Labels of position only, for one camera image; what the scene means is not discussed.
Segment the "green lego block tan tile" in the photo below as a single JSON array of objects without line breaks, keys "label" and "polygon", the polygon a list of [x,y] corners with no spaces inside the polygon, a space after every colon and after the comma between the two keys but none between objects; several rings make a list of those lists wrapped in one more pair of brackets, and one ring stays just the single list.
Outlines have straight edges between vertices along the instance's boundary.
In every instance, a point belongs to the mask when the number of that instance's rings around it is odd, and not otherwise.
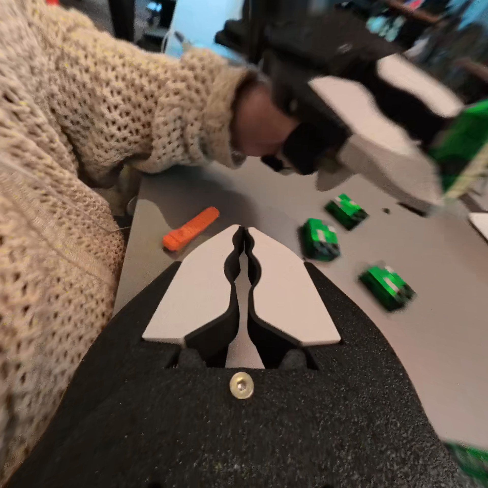
[{"label": "green lego block tan tile", "polygon": [[345,193],[341,193],[331,199],[325,205],[324,210],[348,231],[357,228],[369,217],[363,207]]},{"label": "green lego block tan tile", "polygon": [[367,267],[359,274],[358,280],[388,312],[405,308],[417,296],[412,287],[385,264]]},{"label": "green lego block tan tile", "polygon": [[330,262],[341,255],[335,229],[317,218],[308,218],[299,230],[300,243],[307,259]]}]

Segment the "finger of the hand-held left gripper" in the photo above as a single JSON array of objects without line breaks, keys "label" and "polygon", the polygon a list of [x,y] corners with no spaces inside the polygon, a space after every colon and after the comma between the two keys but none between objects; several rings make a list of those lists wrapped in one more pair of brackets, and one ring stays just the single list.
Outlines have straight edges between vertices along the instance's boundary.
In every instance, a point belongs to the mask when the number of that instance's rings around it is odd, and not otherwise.
[{"label": "finger of the hand-held left gripper", "polygon": [[452,90],[399,54],[378,59],[376,71],[383,81],[412,95],[442,118],[455,118],[464,109]]},{"label": "finger of the hand-held left gripper", "polygon": [[405,130],[381,113],[369,90],[334,76],[312,78],[309,86],[351,133],[337,154],[342,166],[411,208],[442,204],[432,162]]}]

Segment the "white stand with clear arms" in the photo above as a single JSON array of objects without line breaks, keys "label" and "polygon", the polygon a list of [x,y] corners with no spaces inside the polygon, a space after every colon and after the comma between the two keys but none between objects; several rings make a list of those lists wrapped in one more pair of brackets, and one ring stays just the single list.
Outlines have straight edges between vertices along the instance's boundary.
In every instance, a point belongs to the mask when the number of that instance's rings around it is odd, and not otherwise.
[{"label": "white stand with clear arms", "polygon": [[469,224],[483,237],[485,241],[488,240],[487,233],[487,212],[470,212],[468,215]]}]

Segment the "person's left forearm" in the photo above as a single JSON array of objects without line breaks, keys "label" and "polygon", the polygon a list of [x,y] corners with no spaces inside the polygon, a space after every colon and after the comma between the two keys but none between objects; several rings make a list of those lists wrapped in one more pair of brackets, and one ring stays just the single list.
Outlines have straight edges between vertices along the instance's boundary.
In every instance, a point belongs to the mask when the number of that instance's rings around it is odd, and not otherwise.
[{"label": "person's left forearm", "polygon": [[119,167],[157,174],[175,165],[245,160],[231,135],[241,89],[257,80],[246,67],[193,49],[181,59],[103,48],[66,48],[51,108],[84,174],[107,185]]}]

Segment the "person's left hand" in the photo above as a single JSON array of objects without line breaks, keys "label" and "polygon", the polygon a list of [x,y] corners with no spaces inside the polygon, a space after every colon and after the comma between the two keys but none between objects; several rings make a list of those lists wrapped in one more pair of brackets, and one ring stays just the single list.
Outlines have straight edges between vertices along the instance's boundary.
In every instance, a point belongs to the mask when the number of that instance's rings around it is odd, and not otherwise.
[{"label": "person's left hand", "polygon": [[237,91],[234,102],[231,144],[246,156],[275,156],[299,124],[274,104],[265,83],[246,82]]}]

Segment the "person's cream knit sweater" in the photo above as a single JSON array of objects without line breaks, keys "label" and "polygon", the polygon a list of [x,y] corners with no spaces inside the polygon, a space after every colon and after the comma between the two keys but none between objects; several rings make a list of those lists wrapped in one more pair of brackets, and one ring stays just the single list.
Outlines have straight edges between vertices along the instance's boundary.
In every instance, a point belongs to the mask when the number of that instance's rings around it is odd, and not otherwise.
[{"label": "person's cream knit sweater", "polygon": [[1,487],[108,322],[125,245],[100,180],[127,156],[101,74],[130,51],[46,1],[1,1]]}]

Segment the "orange brick separator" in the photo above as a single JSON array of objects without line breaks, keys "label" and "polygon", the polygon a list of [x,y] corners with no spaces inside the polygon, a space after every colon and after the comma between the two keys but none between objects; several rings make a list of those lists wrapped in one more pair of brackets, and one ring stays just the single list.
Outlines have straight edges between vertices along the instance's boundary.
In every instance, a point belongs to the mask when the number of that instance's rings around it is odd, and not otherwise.
[{"label": "orange brick separator", "polygon": [[170,252],[179,252],[198,237],[219,217],[213,206],[206,208],[190,221],[168,232],[162,239],[162,247]]}]

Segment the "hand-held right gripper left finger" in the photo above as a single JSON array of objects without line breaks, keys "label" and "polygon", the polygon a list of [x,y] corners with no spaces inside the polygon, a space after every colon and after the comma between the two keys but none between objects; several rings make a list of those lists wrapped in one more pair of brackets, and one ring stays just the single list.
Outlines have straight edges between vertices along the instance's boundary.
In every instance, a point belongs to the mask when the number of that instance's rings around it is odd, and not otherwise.
[{"label": "hand-held right gripper left finger", "polygon": [[142,339],[196,350],[210,368],[224,368],[237,336],[235,280],[245,229],[234,224],[204,241],[181,262]]}]

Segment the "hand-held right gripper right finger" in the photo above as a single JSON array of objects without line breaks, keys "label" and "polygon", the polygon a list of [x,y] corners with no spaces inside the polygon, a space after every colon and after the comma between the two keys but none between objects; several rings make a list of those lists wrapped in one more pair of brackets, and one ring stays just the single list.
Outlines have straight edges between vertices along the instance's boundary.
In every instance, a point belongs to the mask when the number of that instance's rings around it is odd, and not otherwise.
[{"label": "hand-held right gripper right finger", "polygon": [[291,350],[340,343],[306,262],[254,227],[245,230],[245,252],[247,332],[265,369],[278,369]]}]

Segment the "tall green creeper lego model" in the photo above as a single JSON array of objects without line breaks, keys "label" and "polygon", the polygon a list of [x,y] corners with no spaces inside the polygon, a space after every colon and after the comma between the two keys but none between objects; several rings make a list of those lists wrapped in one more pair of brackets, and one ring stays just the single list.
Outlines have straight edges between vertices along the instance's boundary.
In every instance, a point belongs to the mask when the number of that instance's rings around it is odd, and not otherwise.
[{"label": "tall green creeper lego model", "polygon": [[487,99],[465,108],[429,150],[444,198],[456,199],[487,177]]}]

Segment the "green lego box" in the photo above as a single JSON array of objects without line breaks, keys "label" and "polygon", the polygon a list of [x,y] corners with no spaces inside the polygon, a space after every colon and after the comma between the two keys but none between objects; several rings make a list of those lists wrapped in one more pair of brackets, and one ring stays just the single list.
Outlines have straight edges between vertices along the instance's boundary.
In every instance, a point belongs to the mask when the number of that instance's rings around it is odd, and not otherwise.
[{"label": "green lego box", "polygon": [[443,443],[461,472],[478,487],[487,487],[487,450],[451,441]]}]

